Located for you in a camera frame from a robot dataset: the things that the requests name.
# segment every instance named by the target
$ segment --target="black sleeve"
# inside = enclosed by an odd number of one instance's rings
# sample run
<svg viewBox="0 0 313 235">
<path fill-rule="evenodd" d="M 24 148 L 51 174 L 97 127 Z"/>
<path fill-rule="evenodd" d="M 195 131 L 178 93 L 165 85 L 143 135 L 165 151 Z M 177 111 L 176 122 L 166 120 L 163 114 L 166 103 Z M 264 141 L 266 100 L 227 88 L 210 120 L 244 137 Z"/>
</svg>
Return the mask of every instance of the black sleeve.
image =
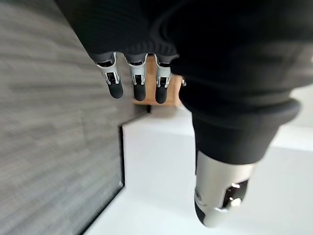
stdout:
<svg viewBox="0 0 313 235">
<path fill-rule="evenodd" d="M 231 164 L 260 160 L 299 112 L 292 89 L 313 80 L 313 1 L 193 1 L 172 16 L 196 146 Z"/>
</svg>

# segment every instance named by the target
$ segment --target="black fingertip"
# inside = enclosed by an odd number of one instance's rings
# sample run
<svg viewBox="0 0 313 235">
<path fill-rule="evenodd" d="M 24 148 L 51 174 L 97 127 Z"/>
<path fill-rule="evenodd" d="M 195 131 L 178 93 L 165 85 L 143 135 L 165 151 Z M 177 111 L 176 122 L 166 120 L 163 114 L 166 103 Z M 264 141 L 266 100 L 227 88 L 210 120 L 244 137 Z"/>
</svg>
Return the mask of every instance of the black fingertip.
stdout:
<svg viewBox="0 0 313 235">
<path fill-rule="evenodd" d="M 113 98 L 119 99 L 123 96 L 123 86 L 122 83 L 119 82 L 118 84 L 112 83 L 109 85 L 109 91 Z"/>
<path fill-rule="evenodd" d="M 156 101 L 159 104 L 163 104 L 167 98 L 167 88 L 157 87 L 156 88 Z"/>
<path fill-rule="evenodd" d="M 145 85 L 141 84 L 134 85 L 134 98 L 138 101 L 143 101 L 146 98 Z"/>
</svg>

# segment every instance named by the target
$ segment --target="gray carpet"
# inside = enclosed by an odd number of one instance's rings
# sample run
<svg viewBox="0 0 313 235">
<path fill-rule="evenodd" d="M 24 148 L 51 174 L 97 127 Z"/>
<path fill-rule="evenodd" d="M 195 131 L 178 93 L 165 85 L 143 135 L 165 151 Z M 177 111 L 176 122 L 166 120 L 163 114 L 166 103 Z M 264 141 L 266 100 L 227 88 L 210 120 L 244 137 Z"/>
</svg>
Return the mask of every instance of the gray carpet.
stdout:
<svg viewBox="0 0 313 235">
<path fill-rule="evenodd" d="M 119 62 L 115 100 L 53 1 L 0 3 L 1 235 L 77 234 L 120 188 L 117 126 L 145 107 Z"/>
</svg>

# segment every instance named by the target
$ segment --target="prosthetic hand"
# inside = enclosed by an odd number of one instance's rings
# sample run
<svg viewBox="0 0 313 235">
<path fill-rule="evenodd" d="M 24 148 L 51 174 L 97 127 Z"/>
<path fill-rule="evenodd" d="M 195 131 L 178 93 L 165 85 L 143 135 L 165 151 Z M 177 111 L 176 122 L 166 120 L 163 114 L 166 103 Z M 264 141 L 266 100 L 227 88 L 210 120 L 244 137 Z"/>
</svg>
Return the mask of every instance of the prosthetic hand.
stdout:
<svg viewBox="0 0 313 235">
<path fill-rule="evenodd" d="M 123 94 L 115 52 L 145 97 L 147 53 L 156 55 L 156 100 L 171 73 L 192 112 L 196 138 L 195 210 L 214 227 L 241 205 L 254 168 L 299 103 L 292 89 L 312 83 L 313 2 L 56 0 L 110 93 Z"/>
</svg>

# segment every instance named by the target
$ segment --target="wooden panel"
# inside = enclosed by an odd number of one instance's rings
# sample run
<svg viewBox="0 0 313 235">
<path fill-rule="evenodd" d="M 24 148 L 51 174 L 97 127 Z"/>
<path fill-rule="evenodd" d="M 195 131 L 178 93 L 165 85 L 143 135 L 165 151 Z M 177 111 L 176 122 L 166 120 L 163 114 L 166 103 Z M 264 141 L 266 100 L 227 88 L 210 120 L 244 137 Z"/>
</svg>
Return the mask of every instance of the wooden panel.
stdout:
<svg viewBox="0 0 313 235">
<path fill-rule="evenodd" d="M 144 101 L 134 100 L 135 104 L 144 105 L 167 105 L 167 106 L 178 106 L 181 104 L 179 100 L 179 90 L 181 85 L 181 76 L 172 75 L 170 85 L 167 89 L 167 99 L 164 104 L 158 104 L 156 102 L 156 71 L 157 65 L 154 56 L 147 57 L 147 74 L 146 74 L 146 98 Z"/>
</svg>

